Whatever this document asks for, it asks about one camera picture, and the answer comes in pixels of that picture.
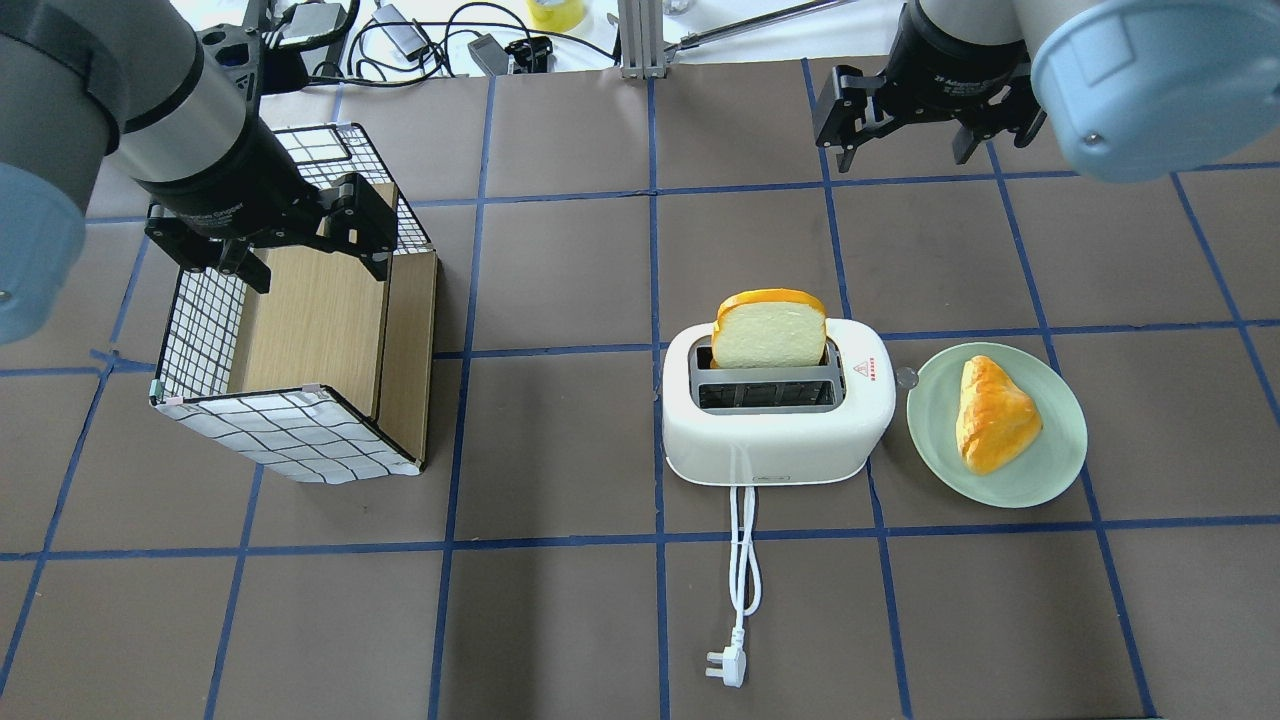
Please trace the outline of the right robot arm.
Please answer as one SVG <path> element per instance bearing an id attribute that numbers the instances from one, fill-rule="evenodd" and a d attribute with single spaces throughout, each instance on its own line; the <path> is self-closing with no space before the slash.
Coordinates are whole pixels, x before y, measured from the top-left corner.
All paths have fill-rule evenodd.
<path id="1" fill-rule="evenodd" d="M 959 165 L 1050 126 L 1075 172 L 1130 183 L 1267 135 L 1277 78 L 1275 1 L 908 1 L 884 67 L 832 69 L 812 118 L 840 170 L 874 138 L 954 120 Z"/>

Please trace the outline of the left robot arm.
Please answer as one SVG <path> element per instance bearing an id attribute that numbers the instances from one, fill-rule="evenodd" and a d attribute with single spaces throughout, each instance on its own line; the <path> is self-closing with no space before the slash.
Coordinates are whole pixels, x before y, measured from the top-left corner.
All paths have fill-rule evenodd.
<path id="1" fill-rule="evenodd" d="M 308 183 L 259 115 L 311 81 L 312 41 L 276 40 L 266 3 L 207 29 L 168 1 L 5 1 L 1 20 L 4 343 L 47 322 L 104 161 L 148 193 L 146 234 L 184 272 L 266 293 L 256 251 L 302 246 L 388 278 L 392 205 L 355 173 Z"/>

